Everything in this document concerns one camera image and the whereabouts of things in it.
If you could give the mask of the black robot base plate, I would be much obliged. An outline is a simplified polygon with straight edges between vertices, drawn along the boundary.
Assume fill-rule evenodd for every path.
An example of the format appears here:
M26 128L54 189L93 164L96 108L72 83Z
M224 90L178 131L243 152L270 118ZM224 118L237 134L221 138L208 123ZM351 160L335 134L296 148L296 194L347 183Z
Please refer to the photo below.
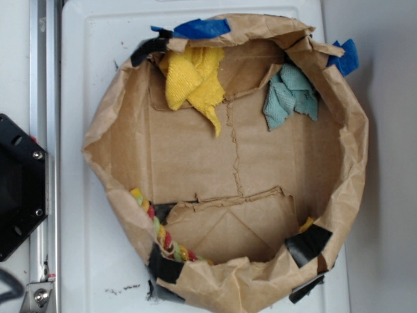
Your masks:
M1 261L46 218L47 152L1 114Z

